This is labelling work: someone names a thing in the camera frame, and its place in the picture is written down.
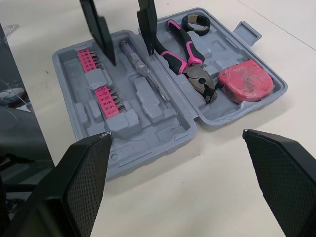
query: pink and black pliers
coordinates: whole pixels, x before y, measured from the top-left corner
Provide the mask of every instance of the pink and black pliers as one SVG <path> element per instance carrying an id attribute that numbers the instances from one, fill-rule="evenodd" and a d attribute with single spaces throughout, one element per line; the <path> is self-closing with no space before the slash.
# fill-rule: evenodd
<path id="1" fill-rule="evenodd" d="M 168 51 L 158 39 L 156 39 L 155 50 L 167 60 L 169 68 L 175 74 L 184 74 L 193 88 L 204 97 L 207 104 L 211 103 L 216 99 L 217 94 L 213 80 L 207 71 L 203 70 L 204 56 L 197 51 L 189 34 L 175 21 L 169 20 L 167 27 L 183 47 L 188 62 Z"/>

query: black tape roll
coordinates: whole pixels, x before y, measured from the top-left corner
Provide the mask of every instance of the black tape roll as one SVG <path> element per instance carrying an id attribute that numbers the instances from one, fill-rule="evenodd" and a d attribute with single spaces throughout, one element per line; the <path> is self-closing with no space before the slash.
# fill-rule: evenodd
<path id="1" fill-rule="evenodd" d="M 204 28 L 197 29 L 190 26 L 189 23 L 198 24 L 198 25 L 204 26 Z M 209 31 L 210 25 L 211 25 L 210 20 L 207 17 L 201 16 L 201 15 L 196 15 L 196 14 L 187 15 L 183 17 L 182 19 L 182 28 L 186 32 L 194 31 L 199 36 L 205 36 Z"/>

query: plier jaw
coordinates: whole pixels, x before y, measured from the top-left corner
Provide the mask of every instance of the plier jaw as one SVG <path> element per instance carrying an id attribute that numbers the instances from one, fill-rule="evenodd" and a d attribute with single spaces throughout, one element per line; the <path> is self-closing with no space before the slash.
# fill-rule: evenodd
<path id="1" fill-rule="evenodd" d="M 187 77 L 193 88 L 200 93 L 207 104 L 217 98 L 214 82 L 207 71 L 203 70 L 201 65 L 187 67 L 183 74 Z"/>

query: white surface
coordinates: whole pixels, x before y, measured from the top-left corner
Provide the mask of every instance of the white surface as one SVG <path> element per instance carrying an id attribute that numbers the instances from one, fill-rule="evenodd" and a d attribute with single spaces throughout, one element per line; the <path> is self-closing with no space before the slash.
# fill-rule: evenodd
<path id="1" fill-rule="evenodd" d="M 137 32 L 137 0 L 96 5 L 111 32 Z M 156 1 L 158 17 L 193 7 L 205 8 L 230 30 L 244 20 L 261 33 L 253 50 L 288 83 L 288 92 L 215 132 L 199 127 L 190 144 L 106 183 L 93 237 L 284 236 L 262 197 L 241 134 L 251 128 L 283 135 L 316 156 L 316 2 Z M 0 22 L 21 25 L 8 41 L 58 163 L 75 137 L 51 55 L 91 38 L 79 0 L 0 0 Z"/>

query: tool case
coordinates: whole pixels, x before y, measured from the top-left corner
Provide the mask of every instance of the tool case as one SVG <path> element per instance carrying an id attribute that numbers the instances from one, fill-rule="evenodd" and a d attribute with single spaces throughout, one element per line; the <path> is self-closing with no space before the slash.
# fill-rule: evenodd
<path id="1" fill-rule="evenodd" d="M 273 79 L 273 91 L 259 102 L 237 104 L 217 90 L 217 99 L 206 104 L 184 75 L 174 74 L 157 52 L 149 56 L 142 36 L 128 30 L 111 34 L 116 66 L 102 53 L 95 40 L 60 49 L 52 60 L 76 139 L 106 131 L 112 133 L 107 180 L 132 172 L 186 145 L 197 132 L 196 122 L 207 130 L 215 130 L 267 106 L 287 91 L 287 84 L 250 49 L 261 35 L 246 22 L 240 22 L 230 32 L 202 8 L 158 19 L 157 38 L 168 50 L 185 58 L 166 23 L 173 19 L 181 24 L 182 18 L 188 14 L 203 15 L 210 20 L 210 30 L 206 35 L 199 36 L 193 31 L 188 33 L 197 50 L 205 57 L 204 70 L 211 75 L 214 84 L 224 69 L 252 59 Z M 168 96 L 168 101 L 162 100 L 145 78 L 136 72 L 120 49 L 122 40 L 133 45 Z M 103 70 L 99 68 L 84 73 L 78 52 L 87 48 L 96 52 Z M 91 88 L 99 82 L 116 89 L 124 104 L 123 112 L 110 118 L 101 114 Z"/>

